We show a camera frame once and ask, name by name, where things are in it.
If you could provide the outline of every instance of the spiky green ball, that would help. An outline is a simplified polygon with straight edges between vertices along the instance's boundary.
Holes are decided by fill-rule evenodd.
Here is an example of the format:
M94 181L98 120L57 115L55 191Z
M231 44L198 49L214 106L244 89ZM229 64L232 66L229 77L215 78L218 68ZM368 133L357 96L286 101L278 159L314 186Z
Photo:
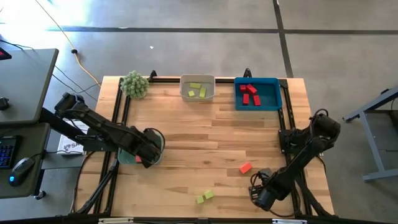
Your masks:
M148 87L148 80L142 78L140 73L132 71L123 78L120 89L132 99L141 99L146 95Z

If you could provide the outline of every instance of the concrete floor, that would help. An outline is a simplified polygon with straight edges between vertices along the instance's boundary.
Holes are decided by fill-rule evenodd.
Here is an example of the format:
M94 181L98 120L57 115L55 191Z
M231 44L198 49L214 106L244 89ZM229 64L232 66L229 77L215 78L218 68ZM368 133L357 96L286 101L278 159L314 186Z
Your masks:
M63 26L277 28L271 0L40 2ZM393 0L279 0L279 4L285 29L398 29L398 2ZM57 66L82 87L93 84L76 64L62 33L44 31L53 23L34 1L0 1L0 9L2 5L2 38L34 48L58 48ZM286 77L278 34L67 34L83 55L82 63L99 80L131 70L149 74L153 69L159 75L238 77L246 67L255 77ZM294 77L305 79L312 110L327 108L342 124L336 146L324 158L336 214L397 223L398 177L370 184L362 181L362 174L376 171L370 147L358 121L345 124L340 118L398 84L398 35L289 34L286 40ZM45 107L53 108L64 91L69 90L53 79ZM98 96L99 88L89 92ZM86 99L94 108L95 101ZM46 171L42 188L49 195L40 201L30 197L0 200L0 220L67 214L76 175L76 169Z

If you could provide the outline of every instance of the computer mouse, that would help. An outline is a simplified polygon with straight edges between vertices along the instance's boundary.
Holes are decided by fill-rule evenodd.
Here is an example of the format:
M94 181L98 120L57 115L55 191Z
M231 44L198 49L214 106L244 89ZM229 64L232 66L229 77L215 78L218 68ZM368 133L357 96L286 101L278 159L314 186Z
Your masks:
M9 184L13 187L20 186L25 181L34 164L35 161L32 158L26 157L21 159L14 168L12 168L8 179Z

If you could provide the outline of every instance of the wooden table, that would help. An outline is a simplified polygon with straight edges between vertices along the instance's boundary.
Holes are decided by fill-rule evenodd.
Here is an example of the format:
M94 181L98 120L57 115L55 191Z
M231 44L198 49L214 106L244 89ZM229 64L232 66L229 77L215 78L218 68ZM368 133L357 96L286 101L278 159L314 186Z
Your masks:
M96 112L111 119L120 77L104 77ZM311 116L304 80L287 79L298 128L308 126ZM123 111L122 97L119 121ZM287 110L284 102L284 114ZM289 121L285 119L287 129ZM280 153L275 111L235 111L232 84L217 84L212 103L186 103L178 83L150 84L143 100L132 100L127 125L157 128L166 138L159 165L120 165L112 216L272 218L249 200L249 177L259 169L273 171L285 166ZM78 186L80 208L98 185L104 153L88 159ZM242 175L239 167L251 162ZM305 169L309 189L326 211L333 213L323 166L314 159ZM197 204L197 195L213 190L215 196ZM102 207L107 198L105 190ZM273 211L292 213L292 199L276 201Z

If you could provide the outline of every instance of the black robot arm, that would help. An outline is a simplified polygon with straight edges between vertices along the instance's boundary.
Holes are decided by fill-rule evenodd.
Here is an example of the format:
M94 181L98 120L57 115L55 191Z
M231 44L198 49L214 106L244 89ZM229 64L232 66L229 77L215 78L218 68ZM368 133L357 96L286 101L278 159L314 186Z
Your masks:
M117 125L89 109L80 95L64 93L55 106L55 114L60 118L82 121L99 133L95 136L96 141L103 141L112 151L121 148L134 156L138 155L146 168L155 164L160 158L162 146L148 138L154 134L153 130L147 129L142 133L134 126L128 128ZM86 138L86 141L92 141L92 138L87 137L89 136L81 136Z
M301 148L292 162L271 176L260 171L257 175L262 180L262 185L250 188L253 203L265 211L271 209L276 199L283 200L288 196L300 171L319 153L333 147L340 133L340 124L329 118L328 113L318 114L317 111L310 119L311 122L307 128L294 129L287 134L287 144ZM297 183L301 189L304 189L306 196L312 199L315 210L318 213L328 214L317 203L307 186L301 181L297 181Z

